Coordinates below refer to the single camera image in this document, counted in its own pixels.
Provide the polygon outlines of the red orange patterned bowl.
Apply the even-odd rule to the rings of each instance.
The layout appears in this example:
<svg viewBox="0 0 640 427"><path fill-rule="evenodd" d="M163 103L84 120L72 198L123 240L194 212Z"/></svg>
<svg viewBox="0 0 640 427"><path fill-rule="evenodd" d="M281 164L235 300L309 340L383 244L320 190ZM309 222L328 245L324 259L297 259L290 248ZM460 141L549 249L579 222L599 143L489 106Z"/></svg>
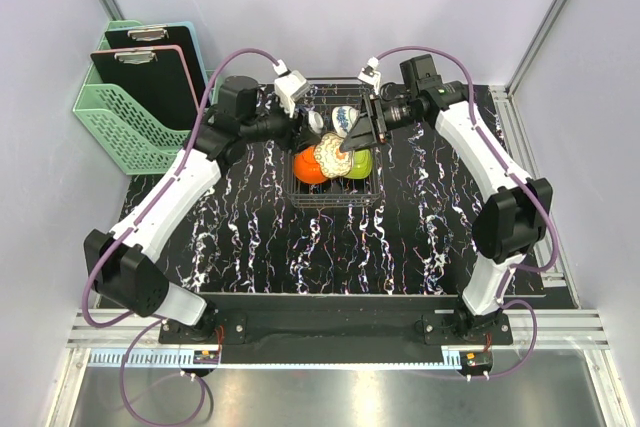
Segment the red orange patterned bowl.
<svg viewBox="0 0 640 427"><path fill-rule="evenodd" d="M324 120L321 114L316 111L309 111L307 114L309 128L316 134L321 134L324 129Z"/></svg>

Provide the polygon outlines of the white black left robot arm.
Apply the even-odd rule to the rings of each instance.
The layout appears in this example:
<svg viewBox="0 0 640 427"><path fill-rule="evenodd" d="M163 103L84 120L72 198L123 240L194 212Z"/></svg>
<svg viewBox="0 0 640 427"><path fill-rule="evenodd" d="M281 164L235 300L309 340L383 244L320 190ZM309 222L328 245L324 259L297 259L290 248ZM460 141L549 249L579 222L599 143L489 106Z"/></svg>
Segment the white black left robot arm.
<svg viewBox="0 0 640 427"><path fill-rule="evenodd" d="M86 237L85 290L128 314L173 321L193 342L208 341L216 329L215 305L171 282L156 262L192 206L223 179L248 145L272 141L299 152L317 140L321 124L296 111L309 89L297 71L278 76L278 103L259 115L258 82L246 76L224 80L216 103L199 111L185 147L152 191L109 232L93 230Z"/></svg>

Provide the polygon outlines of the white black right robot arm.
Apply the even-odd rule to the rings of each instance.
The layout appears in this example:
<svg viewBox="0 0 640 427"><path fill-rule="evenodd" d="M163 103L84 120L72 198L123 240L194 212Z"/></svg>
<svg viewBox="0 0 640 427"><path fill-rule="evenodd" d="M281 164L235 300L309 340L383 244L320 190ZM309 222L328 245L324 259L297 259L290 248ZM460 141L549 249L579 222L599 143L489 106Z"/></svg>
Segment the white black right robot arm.
<svg viewBox="0 0 640 427"><path fill-rule="evenodd" d="M500 322L507 284L524 259L545 236L557 235L549 217L553 188L521 168L487 130L470 78L443 81L434 49L420 47L401 63L404 87L388 96L378 70L380 56L370 58L358 79L372 93L361 101L360 114L343 141L343 152L382 145L392 131L426 123L456 152L482 196L472 223L478 250L468 285L460 294L451 326L466 343L476 343Z"/></svg>

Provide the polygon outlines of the blue white patterned bowl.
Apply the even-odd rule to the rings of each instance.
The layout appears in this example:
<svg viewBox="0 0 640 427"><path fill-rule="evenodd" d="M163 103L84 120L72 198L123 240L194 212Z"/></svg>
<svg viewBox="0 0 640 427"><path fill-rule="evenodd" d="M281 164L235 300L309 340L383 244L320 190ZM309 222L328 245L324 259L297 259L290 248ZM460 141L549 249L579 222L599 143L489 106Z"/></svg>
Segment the blue white patterned bowl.
<svg viewBox="0 0 640 427"><path fill-rule="evenodd" d="M359 110L352 106L334 107L331 114L332 125L335 133L346 138L359 117Z"/></svg>

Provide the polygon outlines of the white top bowl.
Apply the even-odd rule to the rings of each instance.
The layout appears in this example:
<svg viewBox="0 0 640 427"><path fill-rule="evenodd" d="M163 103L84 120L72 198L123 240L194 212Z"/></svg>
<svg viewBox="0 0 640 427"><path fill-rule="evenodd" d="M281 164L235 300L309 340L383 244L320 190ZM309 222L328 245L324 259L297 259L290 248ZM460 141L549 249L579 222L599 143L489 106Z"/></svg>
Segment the white top bowl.
<svg viewBox="0 0 640 427"><path fill-rule="evenodd" d="M354 151L352 156L352 167L345 175L345 178L352 180L363 180L367 178L373 169L373 154L370 150Z"/></svg>

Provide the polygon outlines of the colourful patterned small bowl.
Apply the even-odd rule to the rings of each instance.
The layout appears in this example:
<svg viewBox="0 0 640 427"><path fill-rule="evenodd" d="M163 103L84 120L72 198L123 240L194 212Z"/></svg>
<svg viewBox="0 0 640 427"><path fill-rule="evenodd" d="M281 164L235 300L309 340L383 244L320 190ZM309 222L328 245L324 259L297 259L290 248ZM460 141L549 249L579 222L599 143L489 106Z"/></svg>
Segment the colourful patterned small bowl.
<svg viewBox="0 0 640 427"><path fill-rule="evenodd" d="M353 153L340 150L343 139L335 133L326 133L314 148L314 158L321 173L329 178L346 176L353 167Z"/></svg>

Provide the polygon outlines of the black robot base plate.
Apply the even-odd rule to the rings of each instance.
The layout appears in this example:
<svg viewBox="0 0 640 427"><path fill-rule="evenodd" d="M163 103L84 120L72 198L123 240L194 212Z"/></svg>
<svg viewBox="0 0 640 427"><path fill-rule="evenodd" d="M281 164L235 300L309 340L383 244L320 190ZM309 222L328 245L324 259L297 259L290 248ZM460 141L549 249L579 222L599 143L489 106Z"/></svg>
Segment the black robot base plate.
<svg viewBox="0 0 640 427"><path fill-rule="evenodd" d="M455 296L207 293L225 366L337 368L436 363L442 348L512 345L501 314L461 333Z"/></svg>

